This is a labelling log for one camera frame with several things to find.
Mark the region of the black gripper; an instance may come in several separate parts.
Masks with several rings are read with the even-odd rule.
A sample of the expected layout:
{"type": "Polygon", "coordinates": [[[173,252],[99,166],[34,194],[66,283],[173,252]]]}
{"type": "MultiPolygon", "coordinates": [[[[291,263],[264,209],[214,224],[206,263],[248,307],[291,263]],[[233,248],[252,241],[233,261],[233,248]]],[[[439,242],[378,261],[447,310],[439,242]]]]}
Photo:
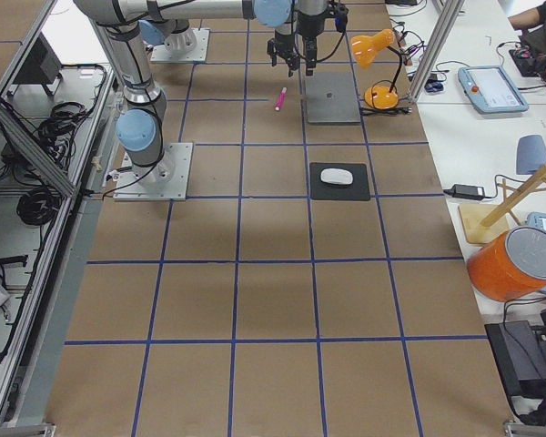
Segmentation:
{"type": "Polygon", "coordinates": [[[340,1],[299,0],[297,33],[305,39],[315,39],[325,30],[327,20],[332,20],[336,31],[343,34],[348,25],[348,8],[340,1]]]}
{"type": "MultiPolygon", "coordinates": [[[[312,76],[317,64],[318,44],[316,38],[303,38],[303,55],[306,63],[306,75],[312,76]]],[[[278,57],[285,59],[288,66],[288,76],[293,76],[299,70],[299,55],[295,49],[295,34],[283,34],[275,31],[268,40],[267,54],[271,65],[276,66],[278,57]]]]}

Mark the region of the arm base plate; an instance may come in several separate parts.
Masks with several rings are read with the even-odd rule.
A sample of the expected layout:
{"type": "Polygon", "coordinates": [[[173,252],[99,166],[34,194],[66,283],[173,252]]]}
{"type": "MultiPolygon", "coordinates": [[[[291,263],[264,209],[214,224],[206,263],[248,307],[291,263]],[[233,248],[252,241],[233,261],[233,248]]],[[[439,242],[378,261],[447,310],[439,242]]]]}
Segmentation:
{"type": "Polygon", "coordinates": [[[155,46],[151,62],[157,64],[195,64],[205,63],[210,30],[208,28],[188,28],[172,34],[163,45],[155,46]]]}
{"type": "Polygon", "coordinates": [[[117,178],[117,189],[112,192],[117,201],[184,201],[193,155],[193,143],[165,145],[163,160],[147,174],[142,168],[122,172],[117,178]]]}

